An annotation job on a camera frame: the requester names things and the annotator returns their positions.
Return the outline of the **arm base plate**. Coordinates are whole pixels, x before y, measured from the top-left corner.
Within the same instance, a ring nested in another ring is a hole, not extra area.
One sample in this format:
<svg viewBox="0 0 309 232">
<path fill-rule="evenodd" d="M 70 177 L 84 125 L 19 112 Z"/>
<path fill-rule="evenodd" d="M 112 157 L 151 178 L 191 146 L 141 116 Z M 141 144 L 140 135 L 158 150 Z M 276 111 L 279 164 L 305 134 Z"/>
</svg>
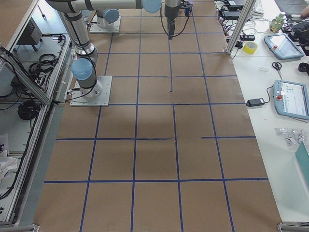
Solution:
<svg viewBox="0 0 309 232">
<path fill-rule="evenodd" d="M 90 33 L 93 34 L 111 34 L 111 33 L 120 33 L 120 22 L 121 16 L 117 19 L 117 21 L 113 23 L 108 23 L 104 18 L 94 17 L 92 20 L 92 24 L 90 26 Z"/>
<path fill-rule="evenodd" d="M 77 81 L 75 81 L 75 88 L 79 90 L 72 94 L 73 100 L 70 101 L 71 107 L 93 107 L 93 106 L 109 106 L 110 94 L 112 86 L 112 76 L 99 75 L 97 76 L 97 83 L 89 94 L 85 96 L 90 90 L 80 88 Z"/>
</svg>

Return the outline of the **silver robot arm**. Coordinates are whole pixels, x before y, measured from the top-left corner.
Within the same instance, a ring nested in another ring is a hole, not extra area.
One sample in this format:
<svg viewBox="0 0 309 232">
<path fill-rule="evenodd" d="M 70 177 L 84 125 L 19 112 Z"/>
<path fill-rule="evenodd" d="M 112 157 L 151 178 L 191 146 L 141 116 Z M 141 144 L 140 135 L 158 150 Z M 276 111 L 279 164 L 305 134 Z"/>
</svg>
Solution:
<svg viewBox="0 0 309 232">
<path fill-rule="evenodd" d="M 81 96 L 86 99 L 99 96 L 102 84 L 96 73 L 98 51 L 89 39 L 82 11 L 97 11 L 104 19 L 105 14 L 112 13 L 114 18 L 108 18 L 112 23 L 118 20 L 120 9 L 145 9 L 153 14 L 162 5 L 160 0 L 48 0 L 47 3 L 58 11 L 72 40 L 76 59 L 71 71 L 79 84 Z"/>
<path fill-rule="evenodd" d="M 95 10 L 103 9 L 145 9 L 148 13 L 156 13 L 161 11 L 161 0 L 99 0 L 97 3 L 92 3 Z M 172 40 L 175 35 L 175 19 L 178 17 L 178 12 L 182 7 L 181 0 L 165 0 L 164 14 L 167 18 L 168 30 L 166 34 L 169 40 Z"/>
</svg>

